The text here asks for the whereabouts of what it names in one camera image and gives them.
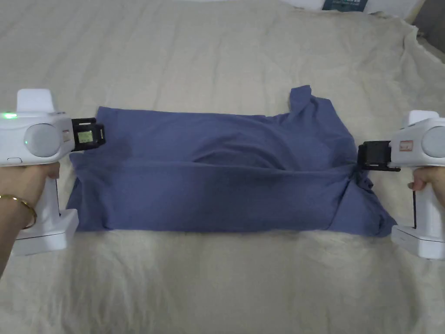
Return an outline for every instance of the wrinkled fabric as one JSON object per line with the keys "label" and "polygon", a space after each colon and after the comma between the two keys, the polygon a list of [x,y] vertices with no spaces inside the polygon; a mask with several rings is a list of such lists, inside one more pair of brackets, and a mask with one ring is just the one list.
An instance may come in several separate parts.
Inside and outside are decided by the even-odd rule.
{"label": "wrinkled fabric", "polygon": [[70,155],[78,230],[388,235],[331,102],[302,86],[289,104],[274,117],[101,107],[107,143]]}

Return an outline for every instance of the beige bedsheet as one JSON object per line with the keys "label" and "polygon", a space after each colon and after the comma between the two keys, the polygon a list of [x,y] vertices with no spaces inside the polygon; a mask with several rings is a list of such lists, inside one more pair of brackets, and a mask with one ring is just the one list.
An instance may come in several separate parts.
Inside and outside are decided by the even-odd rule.
{"label": "beige bedsheet", "polygon": [[[399,19],[273,1],[0,3],[2,108],[40,87],[72,117],[100,105],[275,115],[305,84],[357,144],[389,138],[411,109],[445,111],[445,65]],[[64,205],[68,159],[62,170]],[[409,171],[372,179],[409,218]],[[444,333],[444,284],[444,263],[389,238],[78,233],[67,250],[10,260],[0,333]]]}

